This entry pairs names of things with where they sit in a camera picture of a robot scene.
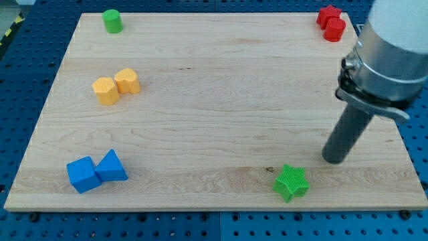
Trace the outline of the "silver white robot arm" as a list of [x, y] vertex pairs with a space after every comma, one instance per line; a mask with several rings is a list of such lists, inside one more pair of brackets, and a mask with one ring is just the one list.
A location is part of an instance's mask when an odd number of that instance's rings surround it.
[[344, 119], [409, 120], [404, 111], [427, 81], [427, 0], [376, 0], [352, 51], [342, 59], [336, 95]]

